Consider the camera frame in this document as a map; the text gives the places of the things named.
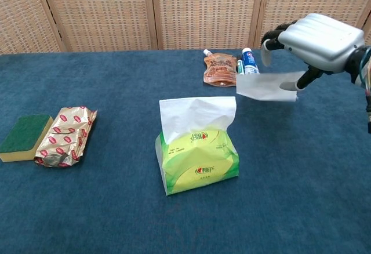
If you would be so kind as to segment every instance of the green tissue pack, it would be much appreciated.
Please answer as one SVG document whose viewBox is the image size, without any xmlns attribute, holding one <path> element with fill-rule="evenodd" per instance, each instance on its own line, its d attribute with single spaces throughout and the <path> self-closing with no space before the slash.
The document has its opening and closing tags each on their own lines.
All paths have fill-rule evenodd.
<svg viewBox="0 0 371 254">
<path fill-rule="evenodd" d="M 226 131 L 235 97 L 161 100 L 160 109 L 155 148 L 166 195 L 238 176 L 238 153 Z"/>
</svg>

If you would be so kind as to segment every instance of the gold foil wrapper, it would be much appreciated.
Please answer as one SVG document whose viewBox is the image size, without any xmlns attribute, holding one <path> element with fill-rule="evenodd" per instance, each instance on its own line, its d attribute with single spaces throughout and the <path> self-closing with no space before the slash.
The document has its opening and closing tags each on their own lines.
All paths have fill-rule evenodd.
<svg viewBox="0 0 371 254">
<path fill-rule="evenodd" d="M 46 167 L 68 167 L 83 154 L 97 111 L 85 106 L 62 108 L 36 150 L 35 162 Z"/>
</svg>

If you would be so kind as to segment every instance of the white tissue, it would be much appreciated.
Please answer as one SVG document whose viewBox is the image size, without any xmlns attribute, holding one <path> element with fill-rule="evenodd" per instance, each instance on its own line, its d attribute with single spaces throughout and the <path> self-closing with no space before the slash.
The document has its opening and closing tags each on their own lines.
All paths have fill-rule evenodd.
<svg viewBox="0 0 371 254">
<path fill-rule="evenodd" d="M 237 94 L 256 100 L 296 101 L 296 91 L 280 88 L 283 82 L 296 82 L 305 71 L 237 75 Z"/>
<path fill-rule="evenodd" d="M 195 131 L 205 129 L 226 131 L 236 114 L 234 96 L 167 99 L 160 100 L 159 104 L 166 144 Z"/>
</svg>

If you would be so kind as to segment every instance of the green scouring pad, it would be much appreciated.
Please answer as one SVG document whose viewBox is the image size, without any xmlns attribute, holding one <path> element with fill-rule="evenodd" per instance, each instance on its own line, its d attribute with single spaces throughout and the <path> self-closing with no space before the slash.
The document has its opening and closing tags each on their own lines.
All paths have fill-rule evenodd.
<svg viewBox="0 0 371 254">
<path fill-rule="evenodd" d="M 49 115 L 20 117 L 0 145 L 0 159 L 3 162 L 33 160 L 52 123 Z"/>
</svg>

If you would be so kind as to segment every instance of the blue tablecloth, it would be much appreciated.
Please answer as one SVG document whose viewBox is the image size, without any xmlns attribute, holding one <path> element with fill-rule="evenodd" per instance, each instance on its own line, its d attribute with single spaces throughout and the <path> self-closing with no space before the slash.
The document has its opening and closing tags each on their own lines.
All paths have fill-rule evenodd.
<svg viewBox="0 0 371 254">
<path fill-rule="evenodd" d="M 254 55 L 262 73 L 306 69 Z M 204 70 L 202 50 L 0 56 L 1 141 L 22 115 L 98 110 L 75 166 L 0 164 L 0 253 L 370 253 L 363 90 L 324 75 L 295 103 L 262 102 Z M 166 197 L 158 101 L 194 96 L 237 97 L 239 177 Z"/>
</svg>

